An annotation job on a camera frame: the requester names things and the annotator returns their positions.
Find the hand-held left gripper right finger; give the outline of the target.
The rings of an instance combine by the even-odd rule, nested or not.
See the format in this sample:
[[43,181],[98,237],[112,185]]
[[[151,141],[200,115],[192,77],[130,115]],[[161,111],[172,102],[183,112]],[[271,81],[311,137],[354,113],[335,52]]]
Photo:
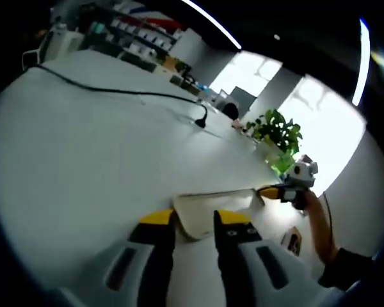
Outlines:
[[213,225],[227,306],[312,305],[312,278],[304,264],[264,240],[248,216],[215,210]]

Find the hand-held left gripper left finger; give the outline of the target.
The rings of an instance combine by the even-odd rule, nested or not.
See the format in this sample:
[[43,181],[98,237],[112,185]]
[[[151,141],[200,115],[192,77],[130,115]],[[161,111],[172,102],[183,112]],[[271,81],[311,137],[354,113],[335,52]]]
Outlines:
[[100,252],[70,286],[62,306],[165,306],[175,248],[175,212],[140,219],[125,241]]

